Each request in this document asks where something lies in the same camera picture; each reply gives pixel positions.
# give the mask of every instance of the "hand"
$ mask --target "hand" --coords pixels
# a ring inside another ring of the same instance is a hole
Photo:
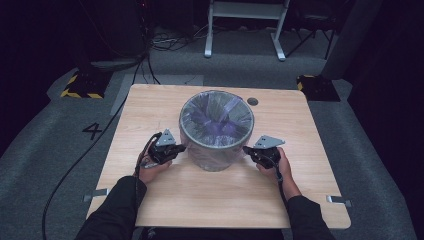
[[[283,175],[283,179],[286,180],[292,180],[292,174],[291,174],[291,168],[290,168],[290,163],[289,160],[286,157],[286,154],[284,152],[284,150],[280,147],[277,148],[278,152],[280,153],[280,162],[279,162],[279,170],[280,173]],[[273,183],[277,183],[277,176],[275,174],[275,169],[274,168],[269,168],[269,169],[265,169],[262,165],[260,164],[256,164],[256,167],[259,169],[259,171],[264,174],[265,176],[267,176],[271,182]]]
[[[291,173],[291,167],[289,160],[286,157],[286,153],[284,150],[280,147],[277,148],[280,152],[280,162],[279,162],[279,170],[281,175],[283,175],[283,191],[284,195],[286,196],[286,199],[289,200],[291,197],[302,195],[299,188],[297,187],[296,183],[293,180],[293,176]],[[275,169],[265,169],[262,165],[256,164],[256,167],[259,169],[259,171],[268,177],[271,182],[274,184],[278,184],[277,176],[275,174]]]
[[[144,161],[150,161],[152,162],[152,160],[150,159],[149,156],[145,156],[143,158]],[[162,165],[157,165],[155,167],[152,168],[140,168],[139,174],[138,174],[138,178],[144,183],[150,183],[151,181],[153,181],[158,175],[159,173],[167,170],[169,168],[169,166],[171,166],[172,161],[166,162]]]

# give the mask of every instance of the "black sleeve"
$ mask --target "black sleeve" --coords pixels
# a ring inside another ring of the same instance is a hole
[[[143,199],[147,187],[132,176],[118,180],[103,204],[85,221],[76,239],[131,239],[139,204],[136,204],[136,181]]]
[[[304,196],[288,201],[288,214],[294,240],[335,239],[322,219],[321,207]]]

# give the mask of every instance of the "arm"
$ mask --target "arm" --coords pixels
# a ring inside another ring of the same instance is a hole
[[[136,181],[139,196],[143,198],[146,184],[171,164],[169,161],[151,169],[141,168],[139,179],[134,176],[119,179],[103,204],[84,222],[76,239],[131,239],[140,206],[136,204]]]
[[[335,239],[322,219],[319,204],[302,196],[297,187],[292,173],[290,163],[282,148],[280,152],[279,170],[283,175],[283,192],[287,199],[287,213],[293,233],[293,239]],[[265,174],[278,187],[274,169],[265,169],[261,165],[256,165],[259,171]]]

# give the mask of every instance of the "table leg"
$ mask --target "table leg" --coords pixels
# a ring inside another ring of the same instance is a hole
[[[277,52],[277,57],[280,61],[285,61],[286,56],[284,55],[283,49],[281,48],[280,38],[281,29],[283,28],[284,19],[286,18],[287,9],[289,7],[290,0],[285,0],[283,3],[283,8],[281,10],[281,16],[278,20],[277,31],[275,33],[271,33],[272,42],[274,43],[275,51]]]
[[[205,46],[205,57],[210,58],[212,56],[212,38],[213,38],[213,0],[209,4],[209,16],[208,16],[208,36],[206,38]]]

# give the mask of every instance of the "person's right hand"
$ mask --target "person's right hand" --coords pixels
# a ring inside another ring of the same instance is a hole
[[[286,199],[289,200],[291,197],[302,195],[296,183],[293,180],[293,176],[291,173],[291,167],[289,160],[286,157],[286,153],[281,147],[277,148],[280,153],[280,162],[279,162],[279,170],[283,175],[283,191]],[[278,183],[277,176],[275,174],[275,169],[265,169],[262,165],[256,164],[256,167],[259,171],[267,176],[273,183]]]

